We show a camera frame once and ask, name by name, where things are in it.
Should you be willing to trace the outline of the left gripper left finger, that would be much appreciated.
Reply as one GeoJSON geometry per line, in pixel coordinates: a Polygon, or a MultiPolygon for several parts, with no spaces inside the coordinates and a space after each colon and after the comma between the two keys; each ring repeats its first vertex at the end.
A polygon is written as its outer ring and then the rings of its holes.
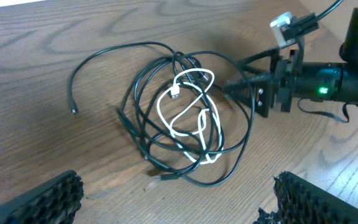
{"type": "Polygon", "coordinates": [[[67,170],[0,205],[0,224],[72,224],[83,197],[81,177],[67,170]]]}

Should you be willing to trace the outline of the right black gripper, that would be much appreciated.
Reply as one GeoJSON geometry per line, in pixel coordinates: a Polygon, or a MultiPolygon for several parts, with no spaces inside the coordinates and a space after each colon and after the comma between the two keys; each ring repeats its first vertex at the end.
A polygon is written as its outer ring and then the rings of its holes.
{"type": "Polygon", "coordinates": [[[254,104],[255,112],[264,118],[269,116],[271,102],[280,102],[281,110],[289,112],[294,98],[335,101],[341,90],[344,64],[304,62],[304,38],[296,39],[295,44],[298,49],[292,50],[287,59],[280,55],[280,47],[271,50],[271,74],[227,81],[223,86],[225,95],[250,108],[254,104]]]}

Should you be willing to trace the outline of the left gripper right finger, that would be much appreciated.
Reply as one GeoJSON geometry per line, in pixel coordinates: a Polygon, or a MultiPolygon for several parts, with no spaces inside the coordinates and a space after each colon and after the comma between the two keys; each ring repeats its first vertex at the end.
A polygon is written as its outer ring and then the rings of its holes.
{"type": "Polygon", "coordinates": [[[254,224],[358,224],[358,208],[305,179],[284,171],[274,181],[278,210],[268,213],[259,208],[254,224]]]}

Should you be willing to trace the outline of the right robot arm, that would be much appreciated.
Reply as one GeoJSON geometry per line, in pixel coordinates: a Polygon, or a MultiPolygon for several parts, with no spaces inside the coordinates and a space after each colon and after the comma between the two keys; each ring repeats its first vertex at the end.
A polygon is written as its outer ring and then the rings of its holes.
{"type": "Polygon", "coordinates": [[[337,101],[358,106],[358,7],[354,8],[346,39],[339,49],[341,63],[304,62],[304,36],[319,28],[318,22],[338,7],[297,18],[290,12],[276,17],[270,27],[278,46],[238,62],[250,78],[227,82],[225,95],[253,107],[267,117],[275,103],[283,112],[291,110],[293,98],[316,102],[337,101]]]}

